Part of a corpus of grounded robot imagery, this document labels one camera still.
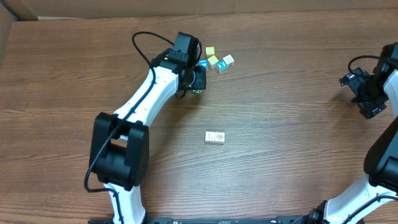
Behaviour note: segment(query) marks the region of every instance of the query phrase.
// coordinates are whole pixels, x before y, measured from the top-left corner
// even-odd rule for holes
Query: wooden surface
[[[170,99],[150,129],[142,197],[151,216],[266,218],[308,213],[363,173],[392,121],[365,120],[348,87],[350,59],[397,41],[398,10],[284,12],[13,23],[0,72],[0,223],[85,223],[113,213],[88,194],[93,121],[112,113],[148,68],[131,35],[178,31],[231,54],[200,96]],[[167,44],[138,37],[148,57]],[[376,61],[362,61],[371,70]],[[205,144],[205,131],[226,133]],[[90,185],[98,187],[95,176]],[[368,216],[396,223],[397,204]]]

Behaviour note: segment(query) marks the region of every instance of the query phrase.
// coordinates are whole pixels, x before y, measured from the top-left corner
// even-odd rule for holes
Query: black and white robotic arm
[[[398,193],[398,44],[383,48],[370,76],[360,68],[340,79],[355,94],[352,102],[367,119],[380,113],[390,99],[394,121],[374,143],[364,162],[364,174],[339,196],[324,201],[308,215],[264,220],[173,220],[146,218],[140,183],[149,165],[149,127],[164,103],[177,91],[204,90],[206,71],[196,64],[201,43],[178,33],[173,49],[153,59],[147,78],[137,92],[113,114],[100,113],[94,123],[90,168],[85,186],[89,192],[109,191],[114,217],[92,224],[355,224],[384,203],[397,200]],[[122,138],[127,146],[112,144]],[[104,189],[89,189],[90,172],[97,174]]]

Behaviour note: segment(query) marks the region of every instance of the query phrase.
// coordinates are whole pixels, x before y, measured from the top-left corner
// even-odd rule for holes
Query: yellow cube
[[[206,58],[210,58],[215,54],[214,47],[206,47]]]
[[[217,66],[217,62],[218,62],[218,59],[217,59],[217,57],[215,56],[215,55],[213,55],[213,56],[211,56],[209,59],[207,59],[208,61],[209,61],[209,67],[211,68],[211,69],[215,69],[216,68],[216,66]]]

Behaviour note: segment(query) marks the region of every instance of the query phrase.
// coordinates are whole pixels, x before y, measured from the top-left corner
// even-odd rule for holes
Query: small block
[[[209,67],[206,59],[199,60],[199,66],[205,67],[206,69]]]
[[[216,133],[207,131],[206,137],[205,137],[205,142],[214,143],[215,141],[216,141]]]
[[[224,144],[225,142],[225,133],[216,133],[215,143]]]
[[[211,69],[215,69],[216,68],[216,64],[218,62],[218,59],[215,55],[211,56],[209,59],[207,59],[209,61],[209,67]]]
[[[228,66],[224,60],[217,62],[217,70],[220,74],[223,72],[226,72],[227,68],[228,68]]]
[[[206,57],[210,58],[215,54],[214,47],[206,47]]]
[[[223,58],[223,60],[226,62],[227,66],[232,66],[234,65],[234,59],[232,58],[231,55],[227,55]]]

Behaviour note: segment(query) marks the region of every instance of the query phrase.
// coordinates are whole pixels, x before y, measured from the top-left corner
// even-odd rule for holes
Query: wooden table
[[[150,216],[266,218],[305,214],[363,173],[392,121],[365,120],[348,87],[353,57],[397,41],[397,10],[281,12],[15,22],[0,73],[0,223],[85,223],[108,218],[107,193],[88,194],[93,121],[141,85],[148,67],[131,44],[139,30],[178,31],[231,54],[207,90],[172,98],[150,128],[142,197]],[[137,37],[152,58],[169,47]],[[359,63],[371,71],[375,60]],[[205,131],[226,133],[205,144]],[[92,176],[90,185],[100,187]],[[367,217],[395,223],[397,204]]]

